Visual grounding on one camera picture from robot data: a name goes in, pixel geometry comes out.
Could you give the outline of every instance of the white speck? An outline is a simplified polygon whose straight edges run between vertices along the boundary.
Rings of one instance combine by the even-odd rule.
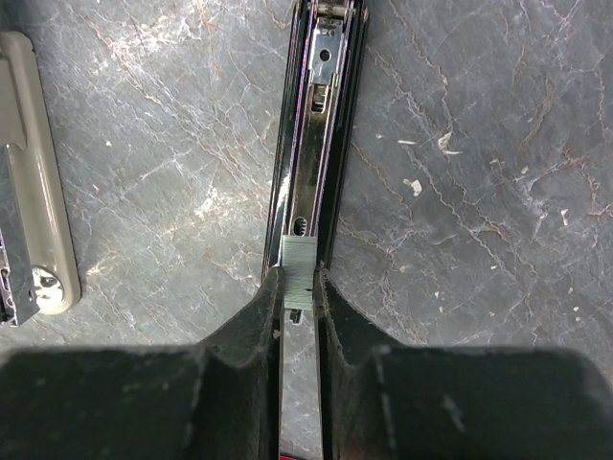
[[[409,179],[404,179],[402,183],[404,185],[408,185],[413,189],[413,196],[421,195],[421,191],[423,190],[423,188],[421,187],[421,182],[419,182],[418,180],[411,181]]]
[[[88,269],[86,273],[87,273],[87,276],[92,276],[92,275],[97,275],[101,271],[102,269],[100,267],[100,263],[97,263],[94,266],[92,266],[90,269]]]
[[[562,215],[562,223],[564,223],[564,226],[568,225],[568,218],[566,218],[568,209],[562,209],[559,213]]]
[[[460,151],[451,151],[447,149],[449,147],[449,141],[451,140],[452,134],[453,132],[449,131],[441,139],[439,139],[439,150],[445,155],[459,155],[461,153]]]
[[[215,187],[211,187],[211,190],[208,193],[207,199],[204,200],[202,206],[194,211],[194,213],[201,219],[204,219],[205,215],[211,211],[213,206],[215,205],[218,197],[218,191]]]

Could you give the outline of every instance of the dark gray floor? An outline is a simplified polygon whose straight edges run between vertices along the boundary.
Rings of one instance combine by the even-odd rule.
[[[562,345],[613,379],[613,3],[371,6],[340,287],[406,343]],[[6,10],[39,56],[84,296],[0,348],[210,333],[259,282],[289,0]]]

